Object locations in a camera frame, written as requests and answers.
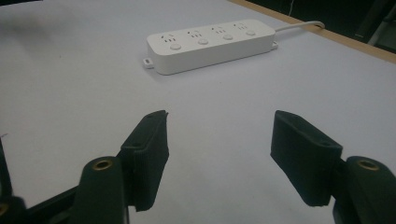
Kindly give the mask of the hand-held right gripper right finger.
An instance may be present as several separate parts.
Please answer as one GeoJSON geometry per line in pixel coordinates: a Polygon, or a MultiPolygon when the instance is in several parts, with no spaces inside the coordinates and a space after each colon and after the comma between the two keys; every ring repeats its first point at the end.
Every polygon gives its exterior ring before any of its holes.
{"type": "Polygon", "coordinates": [[[383,163],[353,156],[302,117],[275,112],[271,157],[305,204],[335,200],[335,224],[396,224],[396,175],[383,163]]]}

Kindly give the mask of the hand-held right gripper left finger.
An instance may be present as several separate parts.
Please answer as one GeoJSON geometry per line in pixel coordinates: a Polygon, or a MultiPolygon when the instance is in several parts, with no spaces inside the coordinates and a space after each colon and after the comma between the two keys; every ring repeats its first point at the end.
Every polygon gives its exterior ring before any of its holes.
{"type": "Polygon", "coordinates": [[[68,224],[129,224],[129,208],[154,205],[169,157],[164,110],[143,117],[115,157],[83,168],[68,224]]]}

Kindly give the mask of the white power strip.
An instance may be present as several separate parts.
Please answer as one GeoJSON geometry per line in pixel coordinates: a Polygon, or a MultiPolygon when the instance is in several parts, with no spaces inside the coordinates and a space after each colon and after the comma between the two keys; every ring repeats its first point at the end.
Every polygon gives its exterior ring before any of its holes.
{"type": "Polygon", "coordinates": [[[261,21],[242,20],[149,35],[143,65],[173,75],[226,63],[276,49],[275,34],[261,21]]]}

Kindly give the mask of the metal stand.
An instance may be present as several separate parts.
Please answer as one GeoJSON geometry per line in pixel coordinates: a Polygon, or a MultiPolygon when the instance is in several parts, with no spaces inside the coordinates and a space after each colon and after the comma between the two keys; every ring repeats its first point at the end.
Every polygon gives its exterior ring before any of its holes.
{"type": "Polygon", "coordinates": [[[396,0],[374,0],[354,38],[396,53],[396,0]]]}

